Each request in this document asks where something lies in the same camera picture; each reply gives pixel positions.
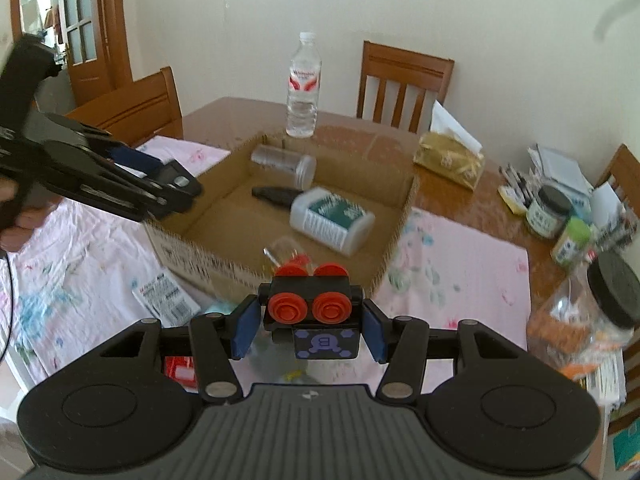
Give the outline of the person's left hand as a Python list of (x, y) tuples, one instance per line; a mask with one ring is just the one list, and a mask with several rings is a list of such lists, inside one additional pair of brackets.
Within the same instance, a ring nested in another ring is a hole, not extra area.
[(61, 200), (61, 196), (53, 195), (46, 206), (23, 209), (10, 226), (1, 230), (1, 249), (7, 254), (19, 252), (32, 238), (35, 230), (46, 223), (49, 214), (58, 208)]

